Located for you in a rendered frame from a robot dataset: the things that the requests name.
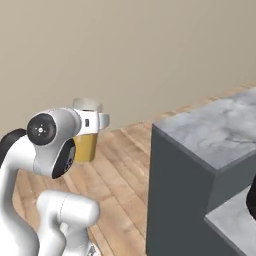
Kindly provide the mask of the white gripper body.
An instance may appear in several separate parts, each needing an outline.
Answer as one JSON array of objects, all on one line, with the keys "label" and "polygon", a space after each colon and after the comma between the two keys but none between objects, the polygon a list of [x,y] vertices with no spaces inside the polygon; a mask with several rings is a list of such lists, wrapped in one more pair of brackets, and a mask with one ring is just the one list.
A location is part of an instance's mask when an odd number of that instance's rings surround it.
[{"label": "white gripper body", "polygon": [[110,124],[110,116],[106,113],[99,113],[99,129],[103,130]]}]

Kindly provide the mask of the yellow cup with pale lid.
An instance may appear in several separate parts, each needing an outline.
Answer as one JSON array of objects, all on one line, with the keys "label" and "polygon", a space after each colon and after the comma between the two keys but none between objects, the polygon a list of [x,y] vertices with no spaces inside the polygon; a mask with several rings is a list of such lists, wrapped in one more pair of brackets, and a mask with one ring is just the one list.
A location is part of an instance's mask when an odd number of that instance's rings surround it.
[{"label": "yellow cup with pale lid", "polygon": [[[72,106],[75,109],[85,111],[98,111],[103,110],[103,105],[95,100],[88,98],[75,98]],[[79,135],[74,138],[76,145],[76,154],[74,161],[76,163],[90,162],[95,157],[97,134]]]}]

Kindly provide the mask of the dark grey marble-topped counter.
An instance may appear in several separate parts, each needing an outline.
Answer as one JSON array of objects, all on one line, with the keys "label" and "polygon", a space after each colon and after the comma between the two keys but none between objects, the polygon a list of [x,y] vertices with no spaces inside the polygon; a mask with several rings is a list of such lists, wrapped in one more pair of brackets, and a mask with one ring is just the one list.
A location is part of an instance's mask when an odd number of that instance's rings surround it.
[{"label": "dark grey marble-topped counter", "polygon": [[152,126],[147,256],[256,256],[256,87]]}]

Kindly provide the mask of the black round object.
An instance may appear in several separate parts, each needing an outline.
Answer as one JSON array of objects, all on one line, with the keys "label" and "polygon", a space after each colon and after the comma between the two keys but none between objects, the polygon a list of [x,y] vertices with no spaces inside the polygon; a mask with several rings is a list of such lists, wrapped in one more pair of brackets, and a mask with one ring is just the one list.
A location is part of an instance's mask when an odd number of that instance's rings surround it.
[{"label": "black round object", "polygon": [[247,193],[246,206],[248,208],[250,215],[256,221],[256,175]]}]

